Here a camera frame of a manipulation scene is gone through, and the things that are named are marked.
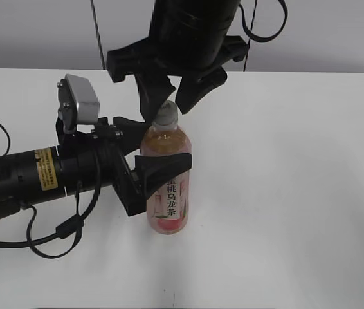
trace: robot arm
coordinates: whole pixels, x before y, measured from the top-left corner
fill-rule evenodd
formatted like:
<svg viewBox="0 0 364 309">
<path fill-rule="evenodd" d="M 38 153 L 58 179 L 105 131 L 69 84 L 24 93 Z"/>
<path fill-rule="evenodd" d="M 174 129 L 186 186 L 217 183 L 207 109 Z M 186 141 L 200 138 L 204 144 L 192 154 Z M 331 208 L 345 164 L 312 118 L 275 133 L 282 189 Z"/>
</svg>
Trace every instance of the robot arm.
<svg viewBox="0 0 364 309">
<path fill-rule="evenodd" d="M 133 216 L 145 212 L 146 200 L 164 183 L 191 168 L 190 154 L 137 156 L 133 171 L 125 156 L 139 148 L 158 109 L 176 90 L 168 75 L 182 77 L 176 104 L 182 113 L 187 113 L 206 94 L 225 83 L 225 62 L 243 60 L 248 45 L 239 36 L 226 35 L 238 7 L 244 17 L 240 1 L 156 0 L 149 36 L 107 53 L 107 70 L 113 82 L 135 75 L 140 111 L 146 123 L 114 117 L 109 125 L 107 118 L 98 118 L 99 102 L 87 79 L 66 75 L 60 80 L 56 122 L 59 145 L 10 155 L 6 152 L 0 157 L 0 219 L 66 195 L 75 194 L 78 203 L 82 191 L 95 190 L 93 199 L 85 213 L 63 222 L 53 235 L 32 241 L 28 234 L 29 244 L 0 243 L 1 248 L 30 247 L 37 253 L 33 245 L 64 239 L 76 232 L 73 248 L 101 187 L 112 185 L 127 214 Z M 284 9 L 285 23 L 287 8 L 284 0 L 278 1 Z M 247 31 L 260 42 L 278 34 L 261 38 Z M 94 130 L 88 134 L 78 132 L 78 124 L 93 125 Z"/>
</svg>

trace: bottle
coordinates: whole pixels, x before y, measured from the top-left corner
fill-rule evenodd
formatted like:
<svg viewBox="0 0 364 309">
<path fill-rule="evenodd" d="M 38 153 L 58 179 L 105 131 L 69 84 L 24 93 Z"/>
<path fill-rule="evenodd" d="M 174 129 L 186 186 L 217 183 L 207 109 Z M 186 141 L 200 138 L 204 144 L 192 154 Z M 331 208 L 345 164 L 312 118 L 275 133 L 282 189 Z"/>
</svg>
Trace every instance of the bottle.
<svg viewBox="0 0 364 309">
<path fill-rule="evenodd" d="M 177 124 L 177 105 L 167 100 L 142 140 L 142 156 L 192 153 L 192 144 Z M 189 171 L 167 182 L 147 200 L 151 227 L 161 234 L 179 232 L 188 221 Z"/>
</svg>

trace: gray wall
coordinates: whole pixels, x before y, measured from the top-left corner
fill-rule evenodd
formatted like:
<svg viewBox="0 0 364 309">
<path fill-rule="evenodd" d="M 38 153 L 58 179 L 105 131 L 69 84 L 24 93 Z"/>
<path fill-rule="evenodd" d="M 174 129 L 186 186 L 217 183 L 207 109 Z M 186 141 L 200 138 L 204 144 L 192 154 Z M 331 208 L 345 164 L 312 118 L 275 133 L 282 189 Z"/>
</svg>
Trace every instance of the gray wall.
<svg viewBox="0 0 364 309">
<path fill-rule="evenodd" d="M 242 0 L 248 20 L 254 0 Z M 95 0 L 104 51 L 147 35 L 154 0 Z M 286 29 L 251 44 L 248 71 L 364 72 L 364 1 L 287 0 Z M 242 35 L 240 14 L 230 34 Z M 277 0 L 259 0 L 254 32 L 274 33 Z M 227 70 L 242 70 L 230 62 Z M 88 0 L 0 0 L 0 68 L 101 68 Z"/>
</svg>

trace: yellow warning label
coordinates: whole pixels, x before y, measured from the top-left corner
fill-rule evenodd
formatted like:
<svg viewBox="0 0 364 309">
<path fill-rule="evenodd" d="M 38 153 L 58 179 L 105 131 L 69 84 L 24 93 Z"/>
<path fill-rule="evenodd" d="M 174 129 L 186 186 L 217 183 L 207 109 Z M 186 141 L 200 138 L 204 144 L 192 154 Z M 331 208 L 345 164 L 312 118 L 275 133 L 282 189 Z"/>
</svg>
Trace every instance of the yellow warning label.
<svg viewBox="0 0 364 309">
<path fill-rule="evenodd" d="M 42 190 L 56 189 L 58 187 L 58 180 L 56 179 L 55 167 L 53 166 L 51 149 L 35 150 L 35 158 Z"/>
</svg>

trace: bottle neck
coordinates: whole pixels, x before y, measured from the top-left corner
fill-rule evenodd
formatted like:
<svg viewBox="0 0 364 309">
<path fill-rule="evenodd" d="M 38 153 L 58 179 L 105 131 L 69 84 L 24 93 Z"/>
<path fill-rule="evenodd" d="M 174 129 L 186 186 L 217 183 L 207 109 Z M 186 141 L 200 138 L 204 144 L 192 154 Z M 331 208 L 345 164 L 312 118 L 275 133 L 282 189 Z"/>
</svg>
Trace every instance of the bottle neck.
<svg viewBox="0 0 364 309">
<path fill-rule="evenodd" d="M 175 121 L 175 122 L 173 122 L 171 124 L 167 124 L 167 125 L 157 124 L 156 122 L 153 122 L 152 127 L 158 132 L 176 131 L 177 121 Z"/>
</svg>

